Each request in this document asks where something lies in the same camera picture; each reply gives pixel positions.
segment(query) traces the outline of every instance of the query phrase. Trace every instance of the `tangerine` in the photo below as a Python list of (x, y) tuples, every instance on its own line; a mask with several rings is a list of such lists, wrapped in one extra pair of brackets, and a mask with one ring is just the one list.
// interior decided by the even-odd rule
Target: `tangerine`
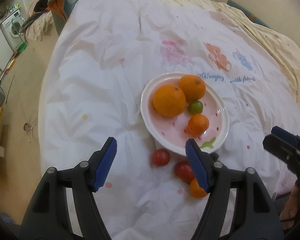
[(186, 96), (186, 101), (199, 100), (206, 93), (206, 84), (196, 75), (185, 75), (183, 76), (178, 85)]
[(186, 108), (186, 97), (180, 87), (167, 84), (154, 92), (152, 104), (159, 114), (174, 117)]
[(202, 198), (208, 195), (208, 193), (206, 193), (203, 188), (199, 187), (196, 179), (193, 179), (190, 182), (190, 194), (195, 198)]
[(191, 135), (197, 137), (209, 127), (209, 120), (203, 114), (193, 115), (188, 122), (188, 131)]

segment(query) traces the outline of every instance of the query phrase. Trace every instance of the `blue gripper pad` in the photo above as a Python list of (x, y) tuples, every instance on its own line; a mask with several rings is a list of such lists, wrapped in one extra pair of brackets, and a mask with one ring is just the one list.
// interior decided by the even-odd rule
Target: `blue gripper pad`
[(280, 128), (279, 126), (275, 126), (272, 128), (271, 133), (273, 135), (278, 136), (280, 139), (282, 139), (283, 141), (289, 143), (290, 145), (292, 145), (293, 147), (298, 147), (298, 138), (287, 132), (286, 130)]
[(117, 141), (113, 138), (108, 148), (105, 150), (103, 157), (96, 169), (95, 181), (93, 183), (93, 189), (98, 191), (100, 187), (106, 182), (106, 178), (110, 171), (114, 157), (117, 154)]
[(199, 187), (203, 188), (205, 192), (210, 192), (210, 186), (208, 183), (208, 173), (205, 170), (201, 160), (199, 159), (198, 154), (207, 154), (207, 153), (203, 153), (197, 145), (196, 147), (194, 147), (192, 142), (190, 140), (187, 140), (186, 155), (189, 159), (189, 163), (191, 165), (195, 178), (198, 181)]

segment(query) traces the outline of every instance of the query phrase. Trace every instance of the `white plate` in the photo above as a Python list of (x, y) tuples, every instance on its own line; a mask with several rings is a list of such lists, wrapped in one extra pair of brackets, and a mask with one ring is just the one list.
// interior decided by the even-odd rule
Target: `white plate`
[[(186, 141), (193, 138), (185, 130), (188, 120), (191, 118), (187, 107), (182, 114), (176, 117), (164, 117), (155, 111), (152, 98), (157, 88), (164, 84), (178, 85), (179, 80), (184, 75), (186, 74), (173, 72), (152, 79), (142, 92), (140, 105), (142, 118), (151, 135), (163, 147), (183, 156), (186, 155)], [(207, 116), (210, 125), (203, 135), (194, 139), (202, 151), (211, 153), (223, 144), (228, 135), (229, 114), (222, 98), (207, 83), (206, 93), (199, 101), (204, 104), (202, 114)]]

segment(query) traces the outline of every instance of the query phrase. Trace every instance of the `cherry tomato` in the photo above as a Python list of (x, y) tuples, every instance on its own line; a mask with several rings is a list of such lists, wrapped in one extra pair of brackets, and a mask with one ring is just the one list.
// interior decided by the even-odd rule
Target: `cherry tomato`
[(203, 110), (203, 104), (200, 101), (193, 101), (188, 106), (190, 114), (201, 114)]
[(167, 165), (170, 161), (170, 153), (166, 149), (156, 150), (152, 154), (151, 161), (154, 165), (158, 167)]
[(186, 183), (190, 183), (194, 179), (194, 173), (191, 169), (189, 162), (183, 161), (176, 164), (174, 167), (174, 173)]

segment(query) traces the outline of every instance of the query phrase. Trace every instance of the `orange animal print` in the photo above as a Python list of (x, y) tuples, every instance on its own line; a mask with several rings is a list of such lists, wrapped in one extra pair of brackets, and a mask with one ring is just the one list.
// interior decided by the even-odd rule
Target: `orange animal print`
[(211, 60), (213, 65), (218, 69), (223, 69), (224, 71), (230, 71), (232, 66), (229, 61), (227, 61), (227, 58), (224, 54), (221, 54), (221, 50), (219, 47), (211, 45), (209, 43), (205, 43), (208, 51), (210, 54), (208, 55), (208, 58)]

